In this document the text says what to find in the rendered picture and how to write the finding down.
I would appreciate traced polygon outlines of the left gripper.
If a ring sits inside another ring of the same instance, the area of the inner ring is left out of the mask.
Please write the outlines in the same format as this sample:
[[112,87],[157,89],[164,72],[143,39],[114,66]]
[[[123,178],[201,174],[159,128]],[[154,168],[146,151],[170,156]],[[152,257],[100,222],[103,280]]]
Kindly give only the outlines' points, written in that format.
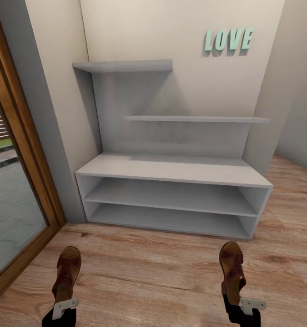
[[61,318],[52,320],[53,309],[42,320],[42,327],[74,327],[76,323],[76,309],[65,310]]

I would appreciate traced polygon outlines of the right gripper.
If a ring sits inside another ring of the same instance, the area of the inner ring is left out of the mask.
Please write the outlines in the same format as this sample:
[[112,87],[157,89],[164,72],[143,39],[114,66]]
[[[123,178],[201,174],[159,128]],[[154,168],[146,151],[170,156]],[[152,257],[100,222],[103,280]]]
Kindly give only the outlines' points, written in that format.
[[261,327],[260,312],[253,308],[253,315],[245,315],[239,306],[230,305],[226,296],[223,296],[226,312],[231,323],[240,324],[241,327]]

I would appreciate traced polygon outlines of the sandal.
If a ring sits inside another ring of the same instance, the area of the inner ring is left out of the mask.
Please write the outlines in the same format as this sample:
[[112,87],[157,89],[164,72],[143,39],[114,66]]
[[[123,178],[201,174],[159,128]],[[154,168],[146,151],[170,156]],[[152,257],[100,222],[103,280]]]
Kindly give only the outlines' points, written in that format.
[[221,285],[222,295],[226,296],[230,305],[239,306],[239,292],[247,283],[242,268],[243,253],[239,245],[234,241],[225,243],[219,253],[219,262],[224,273],[224,281]]
[[55,303],[72,299],[73,287],[81,268],[81,254],[76,247],[64,249],[57,262],[57,280],[52,287]]

